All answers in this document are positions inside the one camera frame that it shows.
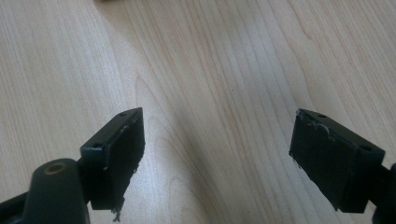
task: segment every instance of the light wood surface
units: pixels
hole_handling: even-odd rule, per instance
[[[298,107],[396,162],[393,0],[0,3],[0,201],[142,106],[121,223],[371,223],[335,212],[288,155]],[[111,223],[91,211],[92,223]]]

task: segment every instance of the screw hole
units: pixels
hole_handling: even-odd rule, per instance
[[[361,147],[361,149],[363,149],[365,151],[373,151],[373,149],[371,147],[367,147],[367,146],[363,146],[363,147]]]
[[[94,143],[92,147],[101,147],[102,143]]]
[[[55,175],[55,174],[58,174],[59,172],[61,172],[62,170],[64,170],[65,168],[66,168],[66,165],[63,162],[58,162],[58,163],[54,163],[54,164],[48,166],[44,170],[44,173],[46,175]]]

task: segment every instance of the black plastic bracket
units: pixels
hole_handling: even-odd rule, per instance
[[[120,220],[125,190],[143,157],[142,108],[119,113],[81,149],[81,159],[35,170],[28,192],[0,203],[0,224],[90,223],[86,203]]]
[[[395,170],[381,165],[385,157],[383,149],[325,115],[300,109],[290,155],[335,210],[363,213],[370,200],[378,206],[378,212],[383,211],[384,204],[391,211],[381,215],[384,217],[386,213],[387,222],[383,219],[379,223],[396,223],[388,222],[396,220],[396,201],[390,197],[396,189]]]

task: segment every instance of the wooden table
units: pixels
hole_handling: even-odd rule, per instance
[[[0,201],[142,106],[122,223],[371,223],[371,203],[333,210],[290,139],[298,107],[319,111],[390,167],[395,71],[392,0],[3,0]]]

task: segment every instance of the black mount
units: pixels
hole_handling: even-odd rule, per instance
[[[120,220],[123,194],[144,148],[142,108],[119,113],[80,148],[80,160],[37,168],[28,192],[0,204],[0,224],[90,223],[89,201]]]
[[[363,213],[368,201],[377,208],[373,223],[396,223],[396,164],[381,165],[385,151],[336,121],[300,109],[290,155],[335,210]]]

